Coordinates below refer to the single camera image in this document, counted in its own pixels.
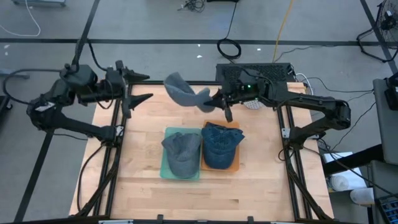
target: denim cap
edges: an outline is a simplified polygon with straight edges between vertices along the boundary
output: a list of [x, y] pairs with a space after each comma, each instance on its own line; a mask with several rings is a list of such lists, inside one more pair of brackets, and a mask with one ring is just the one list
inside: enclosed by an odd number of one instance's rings
[[169, 97], [180, 106], [197, 106], [202, 112], [212, 112], [215, 107], [204, 105], [211, 101], [210, 89], [204, 88], [196, 94], [191, 86], [177, 72], [169, 75], [163, 82]]
[[175, 133], [162, 141], [170, 170], [178, 178], [193, 177], [199, 171], [201, 136]]
[[243, 131], [210, 122], [201, 130], [203, 155], [213, 169], [228, 169], [235, 158], [236, 146], [244, 139]]

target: white container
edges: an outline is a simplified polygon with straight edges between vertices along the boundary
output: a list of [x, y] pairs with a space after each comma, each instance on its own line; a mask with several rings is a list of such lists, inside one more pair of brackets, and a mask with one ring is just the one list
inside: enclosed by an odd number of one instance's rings
[[348, 190], [349, 183], [343, 175], [334, 175], [329, 178], [329, 185], [334, 191]]
[[349, 193], [351, 200], [358, 205], [373, 205], [373, 188], [355, 189]]

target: concrete floor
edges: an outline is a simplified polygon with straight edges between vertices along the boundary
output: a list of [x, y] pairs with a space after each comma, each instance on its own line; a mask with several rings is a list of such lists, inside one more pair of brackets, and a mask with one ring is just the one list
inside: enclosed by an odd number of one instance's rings
[[[380, 0], [367, 0], [373, 16]], [[231, 2], [208, 4], [201, 14], [177, 9], [183, 0], [102, 0], [89, 37], [96, 39], [220, 39], [227, 31], [233, 11]], [[79, 38], [90, 13], [93, 0], [68, 0], [67, 7], [39, 7], [32, 13], [42, 28], [41, 38]], [[250, 0], [238, 4], [230, 39], [275, 40], [289, 0]], [[0, 24], [13, 32], [34, 34], [36, 28], [26, 8], [7, 0], [0, 1]], [[370, 28], [359, 0], [296, 0], [282, 33], [282, 40], [355, 40]], [[0, 30], [0, 38], [13, 37]], [[366, 37], [377, 41], [374, 34]], [[61, 68], [70, 62], [73, 44], [0, 45], [0, 68]], [[294, 45], [281, 45], [278, 52]], [[116, 45], [95, 44], [98, 61], [113, 65], [122, 59], [134, 70], [161, 80], [180, 72], [187, 80], [214, 80], [217, 63], [228, 63], [215, 45]], [[271, 62], [273, 45], [242, 45], [240, 63]], [[367, 50], [383, 56], [380, 47]], [[81, 63], [96, 69], [86, 47]], [[392, 75], [388, 64], [363, 55], [359, 47], [324, 47], [295, 51], [279, 62], [290, 62], [296, 72], [319, 77], [335, 90], [370, 90], [372, 80]], [[11, 80], [10, 92], [29, 100], [47, 91], [57, 79], [55, 73], [31, 73], [29, 80]], [[360, 94], [329, 92], [312, 80], [316, 95], [347, 100]], [[350, 102], [352, 119], [356, 119], [374, 102], [372, 95]], [[45, 134], [36, 130], [25, 115], [25, 106], [14, 108], [0, 132], [0, 223], [14, 219]], [[74, 105], [65, 108], [67, 116], [90, 122], [95, 106]], [[334, 146], [346, 131], [328, 131], [326, 141]], [[358, 152], [380, 143], [376, 110], [371, 110], [336, 148]], [[39, 181], [30, 201], [25, 220], [66, 217], [75, 191], [82, 162], [84, 141], [54, 137]], [[348, 194], [331, 194], [335, 217], [342, 221], [367, 223], [366, 209], [351, 203]]]

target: yellow cable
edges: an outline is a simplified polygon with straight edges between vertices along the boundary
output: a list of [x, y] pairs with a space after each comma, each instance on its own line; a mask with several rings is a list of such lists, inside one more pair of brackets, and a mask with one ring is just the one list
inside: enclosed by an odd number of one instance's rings
[[274, 56], [272, 58], [272, 63], [275, 62], [280, 35], [282, 33], [282, 30], [284, 29], [284, 26], [285, 26], [285, 23], [286, 23], [286, 20], [287, 20], [287, 16], [289, 15], [290, 11], [292, 10], [293, 2], [294, 2], [294, 0], [290, 0], [289, 8], [287, 9], [287, 12], [285, 14], [284, 21], [282, 22], [282, 25], [280, 26], [279, 33], [278, 33], [278, 38], [276, 39], [276, 43], [275, 43], [275, 50], [274, 50]]

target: orange tray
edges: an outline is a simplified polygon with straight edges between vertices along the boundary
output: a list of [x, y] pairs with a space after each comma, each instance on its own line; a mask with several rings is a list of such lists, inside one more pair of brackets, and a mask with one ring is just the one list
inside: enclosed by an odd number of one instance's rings
[[[205, 120], [205, 123], [203, 124], [203, 127], [206, 126], [207, 122], [213, 123], [213, 124], [218, 124], [227, 128], [239, 128], [239, 123], [238, 122], [231, 122], [228, 123], [226, 121], [218, 121], [218, 120]], [[225, 172], [236, 172], [239, 170], [239, 145], [236, 146], [236, 151], [235, 151], [235, 157], [234, 161], [232, 162], [231, 166], [228, 169], [213, 169], [209, 167], [206, 162], [205, 162], [205, 157], [203, 155], [203, 141], [201, 144], [201, 149], [202, 149], [202, 154], [201, 154], [201, 164], [200, 167], [202, 170], [217, 170], [217, 171], [225, 171]]]

